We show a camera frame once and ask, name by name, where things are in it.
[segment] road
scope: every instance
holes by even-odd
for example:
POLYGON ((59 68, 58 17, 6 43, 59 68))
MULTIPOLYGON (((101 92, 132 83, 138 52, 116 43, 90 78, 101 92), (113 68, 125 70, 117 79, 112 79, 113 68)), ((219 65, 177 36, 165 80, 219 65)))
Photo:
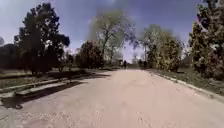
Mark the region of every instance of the road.
POLYGON ((36 98, 6 113, 12 128, 223 128, 224 104, 141 70, 98 78, 36 98))

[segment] curb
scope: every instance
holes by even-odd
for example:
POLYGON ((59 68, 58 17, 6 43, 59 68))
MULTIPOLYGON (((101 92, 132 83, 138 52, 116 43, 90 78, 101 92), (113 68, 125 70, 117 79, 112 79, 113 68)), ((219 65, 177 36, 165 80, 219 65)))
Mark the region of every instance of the curb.
POLYGON ((175 78, 172 78, 172 77, 169 77, 169 76, 161 75, 161 74, 159 74, 159 73, 155 73, 155 72, 153 72, 153 71, 149 71, 149 72, 150 72, 150 73, 153 73, 153 74, 155 74, 155 75, 157 75, 157 76, 159 76, 159 77, 163 77, 163 78, 165 78, 165 79, 167 79, 167 80, 171 80, 171 81, 173 81, 173 82, 175 82, 175 83, 182 84, 182 85, 184 85, 185 87, 187 87, 187 88, 189 88, 189 89, 192 89, 192 90, 194 90, 195 92, 200 93, 200 94, 202 94, 202 95, 204 95, 204 96, 206 96, 206 97, 208 97, 208 98, 210 98, 210 99, 215 99, 215 100, 218 100, 218 101, 224 103, 224 97, 223 97, 223 96, 220 96, 220 95, 218 95, 218 94, 215 94, 215 93, 213 93, 213 92, 207 91, 207 90, 202 89, 202 88, 195 87, 194 85, 188 84, 188 83, 186 83, 186 82, 184 82, 184 81, 182 81, 182 80, 178 80, 178 79, 175 79, 175 78))

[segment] path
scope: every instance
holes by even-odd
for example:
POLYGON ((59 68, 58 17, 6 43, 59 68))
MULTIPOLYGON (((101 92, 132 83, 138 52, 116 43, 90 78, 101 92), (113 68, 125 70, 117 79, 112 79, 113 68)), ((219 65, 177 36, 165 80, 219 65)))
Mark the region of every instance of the path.
POLYGON ((223 128, 224 104, 140 70, 104 73, 77 86, 0 108, 4 128, 223 128))

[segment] sky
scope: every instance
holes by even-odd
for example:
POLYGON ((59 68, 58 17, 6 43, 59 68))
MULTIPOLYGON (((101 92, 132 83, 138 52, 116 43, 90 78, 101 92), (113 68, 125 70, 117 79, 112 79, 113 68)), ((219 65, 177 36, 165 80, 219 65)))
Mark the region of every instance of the sky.
MULTIPOLYGON (((200 0, 0 0, 0 36, 6 43, 13 43, 26 13, 41 2, 52 3, 60 17, 60 32, 70 37, 69 49, 75 51, 87 40, 97 12, 109 9, 122 9, 137 32, 150 24, 158 24, 172 29, 187 43, 200 0)), ((133 50, 127 45, 123 50, 124 59, 130 62, 134 52, 140 56, 142 50, 133 50)))

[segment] green grass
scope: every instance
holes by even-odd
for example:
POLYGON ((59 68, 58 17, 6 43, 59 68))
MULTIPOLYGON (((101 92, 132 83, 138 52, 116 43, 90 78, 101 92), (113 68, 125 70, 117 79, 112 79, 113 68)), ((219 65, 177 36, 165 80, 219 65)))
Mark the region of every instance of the green grass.
POLYGON ((224 96, 224 91, 223 91, 224 86, 214 85, 211 80, 202 78, 199 74, 194 73, 192 69, 179 69, 178 73, 166 72, 166 71, 154 70, 154 69, 152 69, 151 71, 157 72, 161 75, 165 75, 165 76, 169 76, 178 80, 185 81, 198 88, 202 88, 202 89, 224 96))
POLYGON ((42 77, 33 76, 30 72, 25 73, 23 70, 4 70, 0 73, 0 89, 20 86, 24 84, 37 83, 41 81, 53 80, 60 78, 66 78, 68 75, 78 75, 77 68, 72 68, 74 74, 68 74, 68 68, 65 68, 62 73, 59 73, 56 69, 52 70, 48 75, 42 77))
POLYGON ((24 84, 31 84, 41 81, 51 80, 49 77, 24 77, 24 78, 14 78, 14 79, 1 79, 0 80, 0 89, 6 87, 19 86, 24 84))

